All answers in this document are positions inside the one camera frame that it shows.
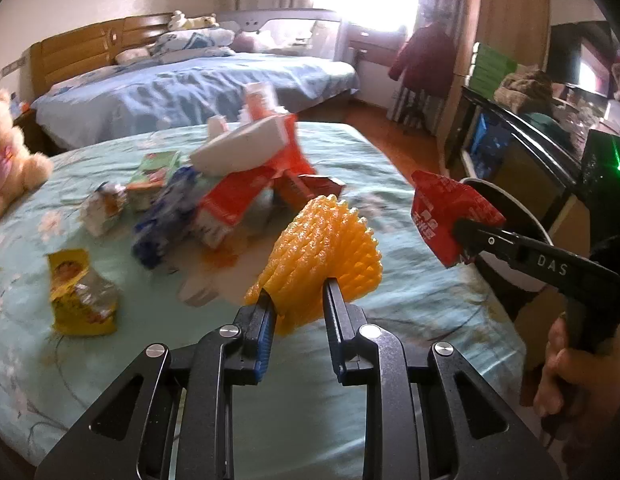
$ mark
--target floral bedsheet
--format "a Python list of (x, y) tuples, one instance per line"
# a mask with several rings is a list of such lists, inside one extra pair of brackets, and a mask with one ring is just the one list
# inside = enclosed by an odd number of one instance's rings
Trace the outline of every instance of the floral bedsheet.
[[(444, 269), (423, 243), (410, 219), (410, 184), (352, 127), (298, 126), (306, 156), (320, 173), (346, 182), (343, 197), (368, 218), (379, 240), (383, 281), (357, 302), (368, 319), (403, 341), (448, 340), (515, 402), (523, 343), (473, 267)], [(192, 344), (234, 319), (263, 268), (275, 235), (247, 238), (230, 266), (195, 258), (200, 265), (189, 276), (153, 274), (131, 256), (132, 214), (98, 239), (78, 220), (85, 196), (105, 180), (127, 182), (144, 153), (187, 154), (205, 135), (204, 126), (177, 128), (58, 155), (50, 181), (0, 222), (0, 437), (29, 462), (38, 464), (146, 345)], [(119, 287), (113, 335), (71, 338), (50, 328), (46, 254), (62, 248), (87, 249), (94, 268)], [(182, 297), (193, 278), (204, 284), (199, 306)], [(276, 339), (263, 383), (235, 388), (237, 478), (360, 477), (364, 406), (364, 389), (337, 383), (321, 320)]]

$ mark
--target light blue bedsheet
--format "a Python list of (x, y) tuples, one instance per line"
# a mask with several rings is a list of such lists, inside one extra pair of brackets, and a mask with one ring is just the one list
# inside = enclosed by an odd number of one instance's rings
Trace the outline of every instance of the light blue bedsheet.
[[(178, 348), (231, 322), (263, 268), (273, 239), (256, 262), (242, 256), (235, 267), (203, 269), (198, 281), (217, 296), (194, 308), (176, 298), (181, 272), (151, 274), (133, 260), (131, 214), (100, 239), (78, 221), (86, 194), (105, 180), (126, 182), (144, 153), (189, 153), (204, 137), (205, 127), (180, 128), (58, 155), (50, 181), (0, 222), (0, 437), (33, 464), (146, 345)], [(357, 301), (370, 322), (425, 347), (450, 341), (516, 402), (523, 343), (474, 268), (444, 269), (423, 243), (410, 219), (411, 186), (350, 126), (300, 123), (299, 141), (320, 173), (346, 182), (344, 198), (375, 229), (383, 281)], [(50, 329), (46, 253), (77, 247), (120, 288), (113, 335), (59, 337)], [(337, 383), (322, 320), (276, 338), (263, 383), (234, 392), (237, 478), (360, 478), (365, 390)]]
[(171, 64), (144, 61), (121, 73), (58, 95), (32, 107), (37, 123), (62, 148), (156, 130), (205, 124), (221, 114), (237, 120), (246, 83), (268, 81), (279, 103), (299, 112), (349, 89), (358, 89), (347, 63), (318, 57), (237, 54)]

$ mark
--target black gripper frame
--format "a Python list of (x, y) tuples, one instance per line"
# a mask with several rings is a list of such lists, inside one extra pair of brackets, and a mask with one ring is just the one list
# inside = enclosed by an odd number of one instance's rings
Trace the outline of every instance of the black gripper frame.
[(339, 382), (367, 386), (363, 480), (561, 478), (536, 437), (453, 346), (404, 345), (345, 303), (334, 278), (324, 284), (323, 311)]
[(276, 319), (262, 290), (257, 304), (196, 344), (145, 348), (48, 453), (35, 480), (167, 480), (177, 438), (177, 480), (232, 480), (232, 387), (263, 378)]

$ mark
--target teddy bear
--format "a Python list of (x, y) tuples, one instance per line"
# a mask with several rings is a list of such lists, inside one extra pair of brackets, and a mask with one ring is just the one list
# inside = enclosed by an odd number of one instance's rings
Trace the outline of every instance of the teddy bear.
[(23, 143), (23, 132), (13, 126), (10, 94), (0, 90), (0, 218), (8, 206), (36, 189), (52, 174), (53, 163), (42, 153), (31, 155)]
[(180, 10), (175, 10), (170, 22), (168, 23), (168, 30), (170, 32), (176, 32), (177, 30), (190, 30), (192, 28), (211, 28), (218, 27), (216, 23), (216, 14), (211, 16), (200, 16), (199, 18), (186, 18)]

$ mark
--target cabinet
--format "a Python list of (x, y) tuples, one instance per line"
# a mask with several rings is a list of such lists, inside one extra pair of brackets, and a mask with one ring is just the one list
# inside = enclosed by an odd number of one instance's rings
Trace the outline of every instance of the cabinet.
[(14, 125), (23, 131), (23, 143), (31, 153), (41, 152), (52, 156), (61, 153), (56, 144), (36, 121), (36, 111), (30, 109), (14, 120)]
[(550, 28), (550, 0), (466, 0), (466, 19), (456, 56), (455, 79), (437, 127), (443, 152), (461, 98), (474, 43), (482, 41), (520, 64), (544, 65)]

